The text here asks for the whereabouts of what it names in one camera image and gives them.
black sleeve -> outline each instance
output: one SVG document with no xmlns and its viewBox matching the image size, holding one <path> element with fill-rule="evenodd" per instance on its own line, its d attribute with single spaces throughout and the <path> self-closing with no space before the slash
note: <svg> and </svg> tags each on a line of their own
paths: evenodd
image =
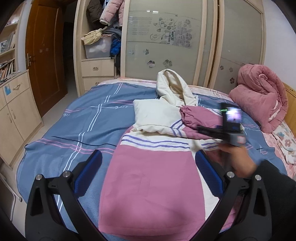
<svg viewBox="0 0 296 241">
<path fill-rule="evenodd" d="M 294 215 L 296 210 L 296 182 L 281 174 L 269 161 L 262 161 L 253 175 L 259 174 L 266 188 L 270 203 L 272 229 L 276 231 L 279 224 Z"/>
</svg>

plastic storage box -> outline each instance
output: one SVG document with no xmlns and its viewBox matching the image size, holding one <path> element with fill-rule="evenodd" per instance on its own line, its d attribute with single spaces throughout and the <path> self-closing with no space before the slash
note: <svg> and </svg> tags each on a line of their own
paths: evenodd
<svg viewBox="0 0 296 241">
<path fill-rule="evenodd" d="M 103 37 L 93 44 L 84 45 L 86 58 L 110 57 L 111 43 L 111 37 Z"/>
</svg>

bed headboard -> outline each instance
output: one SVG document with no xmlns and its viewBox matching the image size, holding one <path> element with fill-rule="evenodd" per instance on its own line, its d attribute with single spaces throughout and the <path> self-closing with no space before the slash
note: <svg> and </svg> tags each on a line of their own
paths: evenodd
<svg viewBox="0 0 296 241">
<path fill-rule="evenodd" d="M 296 136 L 296 90 L 292 89 L 287 84 L 283 83 L 288 97 L 288 112 L 285 116 L 285 122 L 291 129 L 294 136 Z"/>
</svg>

white drawer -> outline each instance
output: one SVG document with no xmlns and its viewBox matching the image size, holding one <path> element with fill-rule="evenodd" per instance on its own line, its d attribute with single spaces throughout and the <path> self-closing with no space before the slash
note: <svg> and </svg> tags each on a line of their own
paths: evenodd
<svg viewBox="0 0 296 241">
<path fill-rule="evenodd" d="M 99 83 L 105 81 L 105 80 L 113 80 L 114 76 L 106 76 L 106 77 L 83 77 L 83 83 L 84 83 L 84 90 L 89 91 L 91 87 L 98 85 Z"/>
<path fill-rule="evenodd" d="M 82 77 L 114 76 L 114 59 L 82 61 L 81 71 Z"/>
<path fill-rule="evenodd" d="M 6 105 L 3 88 L 0 88 L 0 109 Z"/>
<path fill-rule="evenodd" d="M 8 82 L 2 87 L 6 103 L 9 103 L 11 100 L 13 100 L 16 96 L 24 92 L 29 87 L 30 84 L 27 72 Z"/>
</svg>

black mount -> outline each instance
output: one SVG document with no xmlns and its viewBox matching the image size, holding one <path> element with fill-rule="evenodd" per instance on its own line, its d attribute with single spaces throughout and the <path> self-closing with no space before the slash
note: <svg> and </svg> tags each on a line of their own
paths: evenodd
<svg viewBox="0 0 296 241">
<path fill-rule="evenodd" d="M 269 240 L 271 213 L 261 177 L 256 175 L 252 179 L 238 178 L 233 172 L 225 174 L 219 164 L 208 161 L 224 181 L 224 194 L 190 241 Z M 78 201 L 78 197 L 85 194 L 101 164 L 102 154 L 95 150 L 87 161 L 79 163 L 72 172 L 65 171 L 55 178 L 45 178 L 41 174 L 36 176 L 26 212 L 25 235 L 28 241 L 107 241 Z M 61 196 L 78 233 L 65 227 L 54 194 Z M 219 233 L 238 195 L 244 195 L 241 209 L 232 227 Z"/>
</svg>

